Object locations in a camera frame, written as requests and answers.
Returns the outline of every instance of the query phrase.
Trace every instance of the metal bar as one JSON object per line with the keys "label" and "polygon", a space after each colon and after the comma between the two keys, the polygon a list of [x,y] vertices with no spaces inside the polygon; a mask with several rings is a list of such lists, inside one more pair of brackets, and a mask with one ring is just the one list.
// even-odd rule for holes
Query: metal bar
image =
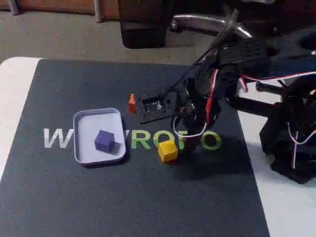
{"label": "metal bar", "polygon": [[94,0],[95,21],[102,22],[101,0]]}
{"label": "metal bar", "polygon": [[18,5],[17,5],[17,0],[9,0],[8,3],[9,3],[9,7],[10,7],[12,15],[14,15],[14,16],[18,15],[19,14],[19,8],[18,8]]}

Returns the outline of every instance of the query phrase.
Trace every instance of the metal tray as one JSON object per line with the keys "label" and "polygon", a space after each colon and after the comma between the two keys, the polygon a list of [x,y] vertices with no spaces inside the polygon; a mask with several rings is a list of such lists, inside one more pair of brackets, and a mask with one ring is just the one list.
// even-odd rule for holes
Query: metal tray
{"label": "metal tray", "polygon": [[[99,130],[114,134],[115,146],[111,153],[95,149],[94,140]],[[83,166],[117,162],[126,152],[122,120],[114,108],[80,111],[74,116],[75,158]]]}

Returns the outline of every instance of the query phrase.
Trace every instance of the black cable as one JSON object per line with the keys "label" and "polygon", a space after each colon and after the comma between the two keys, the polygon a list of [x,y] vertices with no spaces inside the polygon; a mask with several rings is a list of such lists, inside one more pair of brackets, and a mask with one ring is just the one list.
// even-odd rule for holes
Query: black cable
{"label": "black cable", "polygon": [[287,88],[287,85],[286,85],[282,80],[277,80],[277,81],[278,81],[278,83],[281,84],[281,86],[282,86],[283,88]]}

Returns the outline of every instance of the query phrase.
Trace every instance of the blue cube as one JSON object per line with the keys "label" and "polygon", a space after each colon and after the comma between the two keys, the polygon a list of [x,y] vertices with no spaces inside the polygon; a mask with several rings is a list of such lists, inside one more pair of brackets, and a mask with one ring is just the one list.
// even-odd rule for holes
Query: blue cube
{"label": "blue cube", "polygon": [[110,153],[114,146],[114,134],[100,130],[96,139],[94,140],[95,149],[101,152]]}

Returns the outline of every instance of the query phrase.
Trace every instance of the white wire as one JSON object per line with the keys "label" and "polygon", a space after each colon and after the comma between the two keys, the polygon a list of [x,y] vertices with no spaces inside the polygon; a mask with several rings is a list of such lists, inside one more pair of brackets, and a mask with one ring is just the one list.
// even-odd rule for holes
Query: white wire
{"label": "white wire", "polygon": [[240,84],[241,84],[241,87],[242,87],[242,89],[243,89],[243,92],[247,93],[248,90],[247,90],[247,87],[246,87],[246,84],[245,84],[243,78],[239,78],[239,82],[240,82]]}
{"label": "white wire", "polygon": [[[216,77],[217,77],[218,71],[219,71],[218,69],[215,69],[215,70],[214,70],[214,78],[213,78],[214,81],[213,81],[213,85],[212,85],[212,88],[211,88],[210,95],[212,95],[212,92],[214,91],[215,82],[216,82]],[[190,138],[190,137],[199,137],[199,136],[202,136],[203,133],[204,133],[205,130],[206,130],[206,127],[207,127],[207,122],[205,121],[204,127],[203,127],[202,131],[201,131],[199,134],[194,134],[194,135],[181,135],[181,134],[178,133],[177,130],[176,130],[176,119],[177,119],[177,117],[174,118],[173,123],[172,123],[172,127],[173,127],[174,133],[175,133],[178,137]]]}
{"label": "white wire", "polygon": [[215,82],[216,82],[216,78],[217,78],[217,73],[218,73],[218,69],[215,69],[215,72],[214,72],[214,81],[213,81],[213,86],[212,86],[212,91],[214,91],[214,88],[215,88]]}
{"label": "white wire", "polygon": [[174,118],[172,127],[173,127],[174,133],[177,134],[178,137],[183,137],[183,138],[199,137],[199,136],[203,135],[203,133],[206,130],[207,123],[205,122],[204,127],[203,127],[202,131],[199,134],[195,134],[195,135],[181,135],[176,130],[176,119],[177,119],[177,117]]}
{"label": "white wire", "polygon": [[314,75],[316,74],[316,71],[314,72],[305,72],[305,73],[295,73],[287,76],[282,76],[282,77],[276,77],[276,78],[266,78],[266,79],[258,79],[258,78],[252,78],[247,75],[242,75],[244,78],[247,78],[249,80],[254,80],[254,81],[273,81],[273,80],[286,80],[286,79],[291,79],[291,78],[296,78],[296,77],[302,77],[302,76],[308,76],[308,75]]}
{"label": "white wire", "polygon": [[293,135],[291,134],[291,128],[290,128],[290,124],[287,123],[287,129],[288,129],[288,134],[290,135],[291,139],[293,140],[293,142],[297,145],[303,145],[305,143],[308,142],[308,140],[313,137],[316,133],[316,130],[314,130],[303,142],[298,142],[294,137]]}
{"label": "white wire", "polygon": [[[298,137],[298,131],[295,134],[295,139]],[[297,149],[297,144],[294,143],[294,149],[293,149],[293,160],[292,160],[292,168],[295,169],[295,164],[296,164],[296,149]]]}

